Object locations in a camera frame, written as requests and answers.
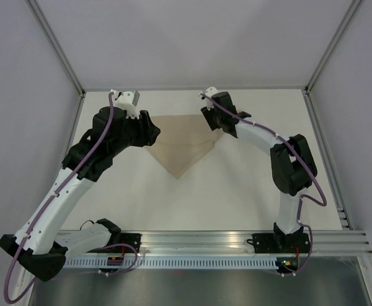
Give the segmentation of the beige cloth napkin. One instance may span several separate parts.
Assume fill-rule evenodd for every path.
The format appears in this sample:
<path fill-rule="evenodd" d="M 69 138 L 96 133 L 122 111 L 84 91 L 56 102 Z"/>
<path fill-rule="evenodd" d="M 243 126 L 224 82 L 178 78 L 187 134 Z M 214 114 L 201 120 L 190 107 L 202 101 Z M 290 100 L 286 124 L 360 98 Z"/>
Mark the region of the beige cloth napkin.
<path fill-rule="evenodd" d="M 202 115 L 157 115 L 160 134 L 147 151 L 175 179 L 211 152 L 216 144 L 236 146 L 238 140 L 221 129 L 211 130 Z"/>

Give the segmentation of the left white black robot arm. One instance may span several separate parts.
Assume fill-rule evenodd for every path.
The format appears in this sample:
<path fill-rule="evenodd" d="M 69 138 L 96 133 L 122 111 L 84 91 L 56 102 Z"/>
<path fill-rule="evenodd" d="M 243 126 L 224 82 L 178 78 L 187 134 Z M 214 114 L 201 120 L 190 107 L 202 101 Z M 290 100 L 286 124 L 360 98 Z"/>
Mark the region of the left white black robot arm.
<path fill-rule="evenodd" d="M 83 253 L 102 248 L 117 251 L 121 229 L 107 219 L 64 238 L 57 234 L 81 197 L 112 166 L 115 156 L 128 147 L 152 146 L 160 132 L 146 110 L 131 119 L 121 108 L 101 108 L 92 127 L 69 149 L 53 187 L 34 215 L 15 234 L 3 235 L 0 247 L 43 282 Z"/>

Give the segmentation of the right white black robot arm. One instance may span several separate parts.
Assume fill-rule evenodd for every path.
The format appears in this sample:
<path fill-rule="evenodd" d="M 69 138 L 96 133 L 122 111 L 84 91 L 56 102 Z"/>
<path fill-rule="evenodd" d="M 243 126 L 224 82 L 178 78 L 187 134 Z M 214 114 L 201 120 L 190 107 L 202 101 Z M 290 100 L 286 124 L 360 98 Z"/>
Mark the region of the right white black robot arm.
<path fill-rule="evenodd" d="M 255 122 L 249 113 L 238 112 L 228 92 L 210 87 L 200 96 L 206 101 L 201 112 L 211 130 L 220 129 L 269 156 L 273 183 L 280 192 L 273 245 L 281 252 L 289 251 L 303 233 L 303 225 L 300 224 L 301 197 L 317 176 L 306 138 L 300 134 L 283 138 L 269 127 Z"/>

